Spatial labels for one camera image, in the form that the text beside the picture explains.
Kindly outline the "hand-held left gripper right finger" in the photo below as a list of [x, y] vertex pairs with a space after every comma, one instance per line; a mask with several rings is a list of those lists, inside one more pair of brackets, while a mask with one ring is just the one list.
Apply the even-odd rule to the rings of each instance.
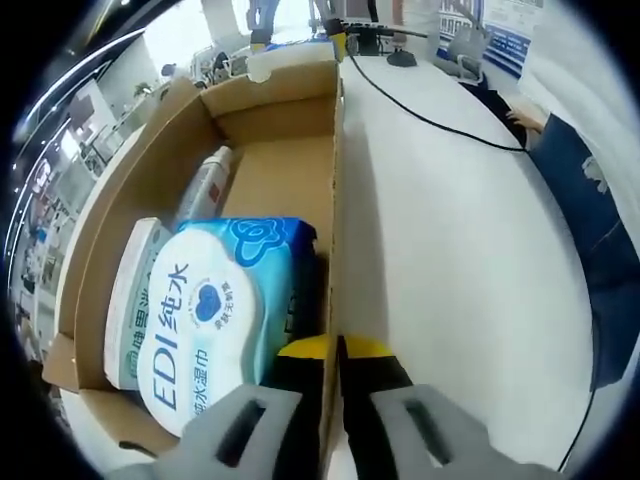
[[486, 427], [414, 383], [384, 344], [338, 337], [343, 424], [360, 479], [504, 479]]

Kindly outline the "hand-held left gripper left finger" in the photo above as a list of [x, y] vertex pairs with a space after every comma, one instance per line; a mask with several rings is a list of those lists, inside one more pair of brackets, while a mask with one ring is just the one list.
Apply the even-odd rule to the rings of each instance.
[[179, 443], [117, 479], [319, 479], [322, 396], [330, 338], [280, 350], [264, 385], [244, 384], [196, 416]]

